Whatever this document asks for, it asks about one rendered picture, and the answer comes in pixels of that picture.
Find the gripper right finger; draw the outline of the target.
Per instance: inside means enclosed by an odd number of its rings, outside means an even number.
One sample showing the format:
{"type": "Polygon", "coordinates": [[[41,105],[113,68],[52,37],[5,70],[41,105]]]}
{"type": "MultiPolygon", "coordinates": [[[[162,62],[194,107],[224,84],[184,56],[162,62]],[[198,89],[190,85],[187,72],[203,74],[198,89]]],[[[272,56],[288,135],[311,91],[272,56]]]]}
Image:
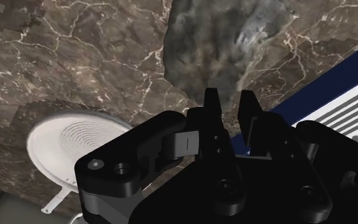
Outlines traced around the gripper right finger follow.
{"type": "Polygon", "coordinates": [[[251,224],[358,224],[358,142],[311,120],[292,127],[250,90],[238,120],[250,149],[251,224]]]}

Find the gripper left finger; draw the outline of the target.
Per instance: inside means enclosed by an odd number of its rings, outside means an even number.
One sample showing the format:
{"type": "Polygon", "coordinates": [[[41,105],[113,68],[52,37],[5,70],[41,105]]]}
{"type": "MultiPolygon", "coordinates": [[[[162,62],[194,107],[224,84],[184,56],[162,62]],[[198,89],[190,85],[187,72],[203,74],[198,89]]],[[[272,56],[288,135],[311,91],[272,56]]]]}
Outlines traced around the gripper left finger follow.
{"type": "Polygon", "coordinates": [[[164,111],[81,157],[74,170],[86,224],[204,224],[244,208],[246,191],[219,94],[186,115],[164,111]]]}

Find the white round skimmer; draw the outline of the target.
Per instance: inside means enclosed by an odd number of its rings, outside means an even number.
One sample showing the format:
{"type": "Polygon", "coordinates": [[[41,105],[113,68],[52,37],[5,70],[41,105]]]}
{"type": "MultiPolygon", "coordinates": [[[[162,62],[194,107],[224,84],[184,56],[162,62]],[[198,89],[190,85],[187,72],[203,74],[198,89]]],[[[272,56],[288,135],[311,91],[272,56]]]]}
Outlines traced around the white round skimmer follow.
{"type": "Polygon", "coordinates": [[[27,135],[32,163],[61,187],[41,211],[50,214],[71,192],[78,192],[74,165],[82,156],[129,131],[132,126],[111,115],[87,110],[65,110],[48,115],[27,135]]]}

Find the grey rough lump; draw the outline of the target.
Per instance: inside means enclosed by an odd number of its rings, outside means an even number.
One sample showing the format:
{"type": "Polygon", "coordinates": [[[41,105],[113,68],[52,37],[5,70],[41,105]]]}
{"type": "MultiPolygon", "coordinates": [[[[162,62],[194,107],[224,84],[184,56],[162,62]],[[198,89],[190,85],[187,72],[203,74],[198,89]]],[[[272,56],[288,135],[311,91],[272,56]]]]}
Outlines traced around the grey rough lump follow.
{"type": "Polygon", "coordinates": [[[291,0],[173,0],[164,77],[199,105],[216,88],[229,111],[265,46],[298,17],[291,0]]]}

